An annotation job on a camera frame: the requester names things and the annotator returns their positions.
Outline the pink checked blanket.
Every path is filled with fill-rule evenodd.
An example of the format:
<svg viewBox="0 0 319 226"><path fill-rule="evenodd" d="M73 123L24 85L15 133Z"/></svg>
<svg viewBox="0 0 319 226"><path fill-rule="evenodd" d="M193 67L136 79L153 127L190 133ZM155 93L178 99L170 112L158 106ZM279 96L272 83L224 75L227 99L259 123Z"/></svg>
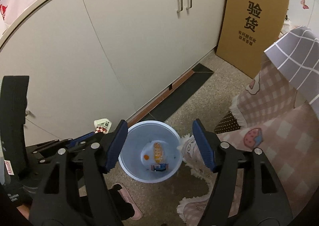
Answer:
<svg viewBox="0 0 319 226"><path fill-rule="evenodd" d="M318 115L270 61L215 128L216 167L193 133L179 149L206 195L183 199L187 225L303 225L318 210Z"/></svg>

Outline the pink slipper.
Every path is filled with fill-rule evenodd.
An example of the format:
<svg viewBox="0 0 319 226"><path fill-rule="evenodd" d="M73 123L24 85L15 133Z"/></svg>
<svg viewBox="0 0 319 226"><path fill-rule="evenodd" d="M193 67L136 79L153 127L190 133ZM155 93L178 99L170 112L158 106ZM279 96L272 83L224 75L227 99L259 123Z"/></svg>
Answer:
<svg viewBox="0 0 319 226"><path fill-rule="evenodd" d="M143 217L142 212L123 184L114 184L109 192L122 221L127 219L138 221Z"/></svg>

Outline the long white low cabinet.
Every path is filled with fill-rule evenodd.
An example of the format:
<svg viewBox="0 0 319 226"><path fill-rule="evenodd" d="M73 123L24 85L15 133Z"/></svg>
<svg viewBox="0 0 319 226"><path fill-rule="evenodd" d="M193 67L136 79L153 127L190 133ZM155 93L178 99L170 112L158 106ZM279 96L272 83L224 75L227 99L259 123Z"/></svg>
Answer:
<svg viewBox="0 0 319 226"><path fill-rule="evenodd" d="M1 38L29 77L26 145L135 115L216 45L225 0L37 0Z"/></svg>

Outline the orange snack wrapper in bin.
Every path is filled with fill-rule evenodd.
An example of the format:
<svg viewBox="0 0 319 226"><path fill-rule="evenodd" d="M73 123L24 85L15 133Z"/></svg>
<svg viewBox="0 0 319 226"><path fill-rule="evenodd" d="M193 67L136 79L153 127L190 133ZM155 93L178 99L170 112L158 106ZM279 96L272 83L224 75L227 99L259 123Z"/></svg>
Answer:
<svg viewBox="0 0 319 226"><path fill-rule="evenodd" d="M164 162L164 151L162 145L159 142L155 142L153 145L154 160L157 164Z"/></svg>

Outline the blue plastic trash bin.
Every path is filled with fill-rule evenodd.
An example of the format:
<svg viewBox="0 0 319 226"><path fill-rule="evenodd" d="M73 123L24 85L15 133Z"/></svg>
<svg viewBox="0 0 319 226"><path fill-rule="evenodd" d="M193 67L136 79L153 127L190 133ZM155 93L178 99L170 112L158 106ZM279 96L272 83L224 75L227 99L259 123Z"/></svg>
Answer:
<svg viewBox="0 0 319 226"><path fill-rule="evenodd" d="M159 142L164 151L164 162L154 160L153 145ZM128 136L119 155L119 164L127 175L143 183L159 183L172 177L182 163L178 149L181 138L167 124L149 120L139 122L128 129Z"/></svg>

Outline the brown cardboard box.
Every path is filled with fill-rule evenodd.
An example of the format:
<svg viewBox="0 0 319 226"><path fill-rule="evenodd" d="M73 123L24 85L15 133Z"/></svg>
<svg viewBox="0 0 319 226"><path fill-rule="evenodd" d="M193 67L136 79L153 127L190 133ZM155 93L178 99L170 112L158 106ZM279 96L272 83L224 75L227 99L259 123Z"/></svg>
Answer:
<svg viewBox="0 0 319 226"><path fill-rule="evenodd" d="M226 0L216 55L254 78L266 48L277 41L289 0Z"/></svg>

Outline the grey checked tablecloth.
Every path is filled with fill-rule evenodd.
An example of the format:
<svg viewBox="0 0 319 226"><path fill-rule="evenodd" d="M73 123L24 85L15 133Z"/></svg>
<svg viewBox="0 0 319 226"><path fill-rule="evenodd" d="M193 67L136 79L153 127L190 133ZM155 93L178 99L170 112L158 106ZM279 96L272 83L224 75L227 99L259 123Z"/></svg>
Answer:
<svg viewBox="0 0 319 226"><path fill-rule="evenodd" d="M318 115L318 38L311 29L285 33L264 53Z"/></svg>

